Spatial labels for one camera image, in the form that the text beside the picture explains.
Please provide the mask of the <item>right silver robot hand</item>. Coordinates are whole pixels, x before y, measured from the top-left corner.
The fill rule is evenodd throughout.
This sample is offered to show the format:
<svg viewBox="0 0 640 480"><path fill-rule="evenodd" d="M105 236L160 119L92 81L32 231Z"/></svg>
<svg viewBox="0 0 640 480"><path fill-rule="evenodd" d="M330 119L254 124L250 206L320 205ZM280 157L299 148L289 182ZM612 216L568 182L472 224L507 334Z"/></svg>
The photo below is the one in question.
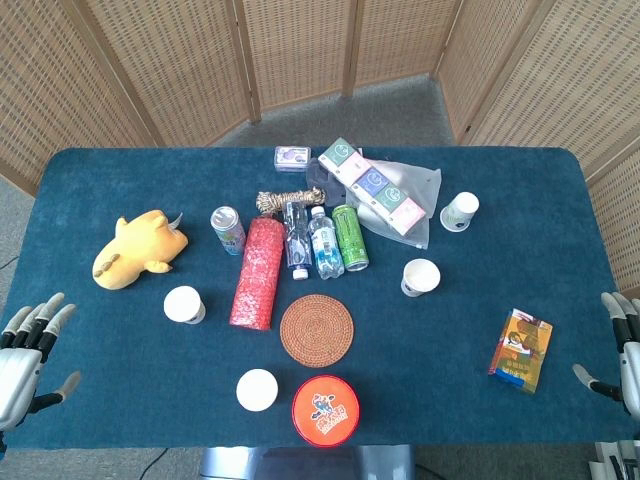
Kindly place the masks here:
<svg viewBox="0 0 640 480"><path fill-rule="evenodd" d="M601 301L609 313L616 340L620 366L620 385L604 383L580 364L572 370L589 390L624 405L628 414L639 420L639 300L628 300L618 292L601 294Z"/></svg>

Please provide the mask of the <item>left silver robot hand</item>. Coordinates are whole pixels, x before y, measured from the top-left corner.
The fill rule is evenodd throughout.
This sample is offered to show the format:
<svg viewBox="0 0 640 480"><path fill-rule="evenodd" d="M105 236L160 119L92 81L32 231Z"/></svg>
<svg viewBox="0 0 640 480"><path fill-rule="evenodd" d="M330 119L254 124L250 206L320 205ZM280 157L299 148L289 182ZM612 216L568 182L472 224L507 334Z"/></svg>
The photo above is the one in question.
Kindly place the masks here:
<svg viewBox="0 0 640 480"><path fill-rule="evenodd" d="M61 404L75 391L81 373L71 373L56 390L38 395L44 365L74 314L74 304L63 305L58 292L45 303L24 306L1 332L1 431L15 429L29 414Z"/></svg>

